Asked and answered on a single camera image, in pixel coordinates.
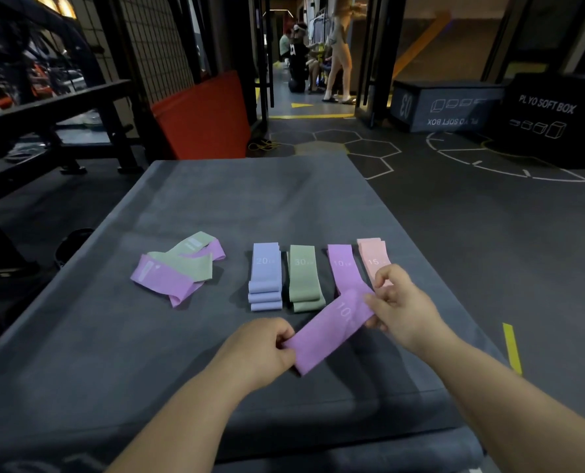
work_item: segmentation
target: hand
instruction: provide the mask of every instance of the hand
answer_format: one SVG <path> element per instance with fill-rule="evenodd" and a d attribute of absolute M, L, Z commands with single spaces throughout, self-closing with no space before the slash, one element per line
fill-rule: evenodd
<path fill-rule="evenodd" d="M 294 365 L 294 350 L 277 348 L 293 335 L 293 328 L 283 318 L 252 320 L 229 336 L 208 368 L 220 368 L 243 395 L 248 395 Z"/>
<path fill-rule="evenodd" d="M 383 287 L 387 279 L 393 285 Z M 373 286 L 376 295 L 365 297 L 375 314 L 365 323 L 367 327 L 389 331 L 400 345 L 418 357 L 436 344 L 439 335 L 454 335 L 439 316 L 431 298 L 400 266 L 384 266 L 376 273 Z"/>

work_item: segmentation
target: left hand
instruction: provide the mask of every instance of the left hand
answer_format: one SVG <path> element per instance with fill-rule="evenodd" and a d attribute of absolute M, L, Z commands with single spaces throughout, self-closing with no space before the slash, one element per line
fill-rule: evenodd
<path fill-rule="evenodd" d="M 283 318 L 258 318 L 240 326 L 222 344 L 208 368 L 232 376 L 243 394 L 266 387 L 294 365 L 295 352 L 277 346 L 294 335 Z"/>

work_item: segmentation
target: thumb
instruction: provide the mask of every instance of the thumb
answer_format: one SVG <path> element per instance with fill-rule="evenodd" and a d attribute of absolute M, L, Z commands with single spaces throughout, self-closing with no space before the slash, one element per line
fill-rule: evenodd
<path fill-rule="evenodd" d="M 279 350 L 279 357 L 287 370 L 294 365 L 297 359 L 297 355 L 293 349 Z"/>
<path fill-rule="evenodd" d="M 376 295 L 367 294 L 365 296 L 365 303 L 371 310 L 373 310 L 379 319 L 381 319 L 386 325 L 389 325 L 393 309 L 387 302 Z"/>

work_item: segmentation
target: gray table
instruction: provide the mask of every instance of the gray table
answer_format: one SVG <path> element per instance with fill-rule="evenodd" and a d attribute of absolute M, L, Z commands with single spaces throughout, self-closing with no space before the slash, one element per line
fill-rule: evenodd
<path fill-rule="evenodd" d="M 177 309 L 129 280 L 141 253 L 168 250 L 198 230 L 218 237 L 227 258 Z M 323 249 L 364 237 L 384 239 L 389 258 L 429 293 L 454 331 L 503 361 L 346 157 L 156 162 L 1 338 L 0 466 L 23 472 L 29 463 L 9 462 L 39 461 L 54 473 L 88 471 L 84 465 L 95 461 L 99 469 L 97 461 L 110 462 L 229 334 L 265 315 L 246 300 L 254 242 L 315 245 L 331 301 Z M 266 315 L 297 328 L 312 316 L 289 308 Z M 375 448 L 380 440 L 390 452 L 405 445 L 395 438 L 434 430 L 480 451 L 462 425 L 429 367 L 381 332 L 362 329 L 304 378 L 287 373 L 246 398 L 219 460 L 353 443 Z M 425 443 L 435 449 L 434 440 Z M 414 465 L 427 464 L 421 461 Z M 478 458 L 466 453 L 464 461 L 474 466 Z"/>

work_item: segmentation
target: black t-shirt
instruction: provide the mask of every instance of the black t-shirt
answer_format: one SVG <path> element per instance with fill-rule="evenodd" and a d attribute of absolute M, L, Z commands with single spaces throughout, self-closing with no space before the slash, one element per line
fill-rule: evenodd
<path fill-rule="evenodd" d="M 310 50 L 303 44 L 302 40 L 295 41 L 291 45 L 290 64 L 293 69 L 303 70 L 306 66 L 307 56 Z"/>

